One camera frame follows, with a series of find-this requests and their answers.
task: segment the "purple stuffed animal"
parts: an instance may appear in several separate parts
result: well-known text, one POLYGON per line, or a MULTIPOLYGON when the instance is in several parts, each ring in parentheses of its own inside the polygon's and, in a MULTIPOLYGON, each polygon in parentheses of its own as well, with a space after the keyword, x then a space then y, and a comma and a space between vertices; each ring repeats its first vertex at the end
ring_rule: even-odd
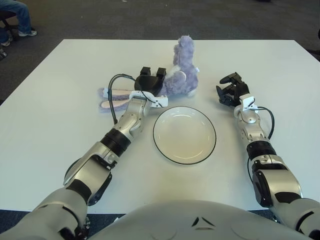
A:
MULTIPOLYGON (((193 96, 198 86, 197 72, 193 65, 195 45, 189 36, 182 36, 174 46, 173 68, 166 74, 158 96, 188 95, 193 96)), ((115 111, 124 110, 129 102, 130 90, 113 90, 112 99, 115 111)), ((108 89, 100 88, 99 95, 103 98, 99 108, 101 112, 110 112, 108 89)))
POLYGON ((174 46, 173 68, 167 73, 159 96, 183 94, 193 96, 198 86, 197 72, 193 65, 195 45, 189 36, 182 36, 174 46))

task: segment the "person's leg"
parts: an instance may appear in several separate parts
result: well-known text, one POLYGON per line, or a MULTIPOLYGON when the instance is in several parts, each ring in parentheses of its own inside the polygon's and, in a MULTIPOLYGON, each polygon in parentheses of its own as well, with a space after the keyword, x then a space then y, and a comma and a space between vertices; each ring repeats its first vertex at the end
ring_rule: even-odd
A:
POLYGON ((0 0, 0 10, 16 14, 19 21, 18 30, 22 33, 31 33, 31 23, 27 5, 19 1, 0 0))
POLYGON ((0 27, 0 44, 6 43, 9 40, 9 35, 7 31, 0 27))

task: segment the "pink bunny ear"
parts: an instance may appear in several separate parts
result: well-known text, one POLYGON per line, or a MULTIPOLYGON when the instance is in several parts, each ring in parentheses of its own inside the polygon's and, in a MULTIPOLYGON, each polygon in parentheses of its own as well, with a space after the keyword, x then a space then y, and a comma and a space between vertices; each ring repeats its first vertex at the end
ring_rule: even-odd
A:
MULTIPOLYGON (((107 99, 108 98, 108 88, 99 88, 98 89, 98 95, 101 98, 107 99)), ((112 99, 113 100, 126 100, 129 99, 129 95, 132 92, 132 90, 125 90, 125 89, 112 89, 112 99)))
MULTIPOLYGON (((126 100, 119 100, 119 101, 113 101, 113 108, 115 112, 121 111, 121 110, 125 110, 128 106, 129 103, 129 99, 126 100)), ((101 113, 110 113, 111 109, 110 109, 110 104, 109 101, 102 101, 99 104, 99 111, 101 113)))

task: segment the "plate with black rim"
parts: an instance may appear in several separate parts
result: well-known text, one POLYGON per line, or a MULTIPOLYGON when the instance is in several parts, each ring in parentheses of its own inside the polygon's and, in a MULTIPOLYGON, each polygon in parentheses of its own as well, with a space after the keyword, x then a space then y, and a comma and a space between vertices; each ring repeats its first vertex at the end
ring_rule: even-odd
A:
POLYGON ((169 160, 192 165, 208 158, 216 146, 216 131, 206 115, 187 106, 164 111, 153 126, 158 150, 169 160))

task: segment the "white table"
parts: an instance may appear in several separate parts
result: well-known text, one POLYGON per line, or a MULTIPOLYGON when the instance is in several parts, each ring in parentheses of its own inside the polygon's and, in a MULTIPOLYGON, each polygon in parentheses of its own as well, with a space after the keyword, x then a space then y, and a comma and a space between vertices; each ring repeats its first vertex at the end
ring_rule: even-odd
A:
MULTIPOLYGON (((31 211, 62 187, 66 169, 112 126, 99 113, 97 89, 118 73, 142 66, 170 69, 174 40, 63 40, 0 107, 0 209, 31 211)), ((219 80, 238 72, 256 103, 271 109, 271 139, 299 180, 304 197, 320 201, 320 64, 293 40, 197 40, 199 85, 190 106, 213 123, 217 143, 205 161, 183 166, 157 150, 153 126, 166 109, 153 109, 142 135, 112 170, 113 179, 90 213, 128 213, 145 204, 195 199, 245 210, 262 209, 246 169, 247 154, 233 112, 218 101, 219 80)), ((115 87, 133 88, 127 79, 115 87)), ((268 113, 261 112, 265 131, 268 113)))

